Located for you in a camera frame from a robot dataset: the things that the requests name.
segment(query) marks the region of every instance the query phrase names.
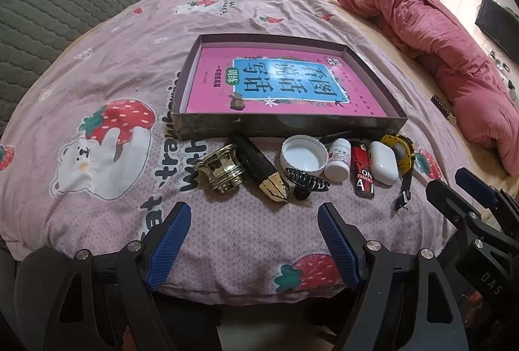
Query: red comforter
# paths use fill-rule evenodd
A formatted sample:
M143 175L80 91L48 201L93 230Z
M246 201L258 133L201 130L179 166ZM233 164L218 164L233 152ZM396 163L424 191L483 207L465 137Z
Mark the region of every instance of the red comforter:
M495 63L438 0L337 0L375 21L393 44L429 70L452 103L465 138L497 146L505 170L519 175L519 114Z

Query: blue gripper pad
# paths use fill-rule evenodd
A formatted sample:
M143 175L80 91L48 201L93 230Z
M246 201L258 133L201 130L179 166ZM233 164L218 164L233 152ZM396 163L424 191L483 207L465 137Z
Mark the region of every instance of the blue gripper pad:
M359 271L359 256L342 234L341 229L330 213L328 209L330 204L323 203L319 207L317 212L317 224L330 250L330 254L337 265L342 280L347 285L355 287L364 281Z
M150 271L145 282L152 291L167 279L189 228L191 208L184 204L150 256Z
M485 209L495 209L497 199L494 190L476 177L467 168L460 168L456 171L456 184L465 190L476 202Z

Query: television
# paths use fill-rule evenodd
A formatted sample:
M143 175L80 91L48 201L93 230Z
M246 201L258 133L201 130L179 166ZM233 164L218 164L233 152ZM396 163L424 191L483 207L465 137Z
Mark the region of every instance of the television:
M476 25L516 64L519 64L519 19L493 0L483 0Z

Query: black pants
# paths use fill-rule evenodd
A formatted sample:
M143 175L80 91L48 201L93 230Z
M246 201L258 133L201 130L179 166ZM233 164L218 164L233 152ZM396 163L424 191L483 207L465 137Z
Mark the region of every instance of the black pants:
M45 248L29 254L18 268L15 312L20 340L28 351L41 351L45 328L70 259ZM154 294L155 303L178 351L221 351L217 309Z

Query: bed sheet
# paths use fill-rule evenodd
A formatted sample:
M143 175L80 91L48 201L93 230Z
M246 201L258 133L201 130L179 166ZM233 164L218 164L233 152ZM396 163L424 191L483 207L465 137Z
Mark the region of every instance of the bed sheet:
M433 95L437 95L444 103L448 103L434 77L418 62L411 60L395 48L378 26L344 10L337 0L326 1L334 7L335 12L346 20L348 24L361 30L374 44L382 49L387 58L413 82L425 97L430 99ZM457 126L452 128L452 132L463 145L468 155L470 170L487 184L497 189L503 189L512 197L516 197L519 193L519 176L510 176L505 171L497 152L489 151L474 143L469 143ZM485 220L490 218L491 214L488 210L481 207L479 207L479 210L482 212L482 217Z
M400 69L411 63L389 59L367 28L327 0L142 0L99 25L30 88L2 137L9 159L0 170L0 234L9 250L18 260L43 246L69 256L114 252L184 201L191 230L161 291L235 305L344 288L317 227L323 202L391 250L439 253L453 226L427 202L425 186L437 176L453 184L469 158ZM406 209L391 211L399 182L377 185L373 200L344 183L284 206L248 181L226 195L209 188L193 164L225 139L177 141L171 93L197 36L230 31L342 42L367 62L409 116L402 133L420 155ZM253 140L279 168L283 139Z

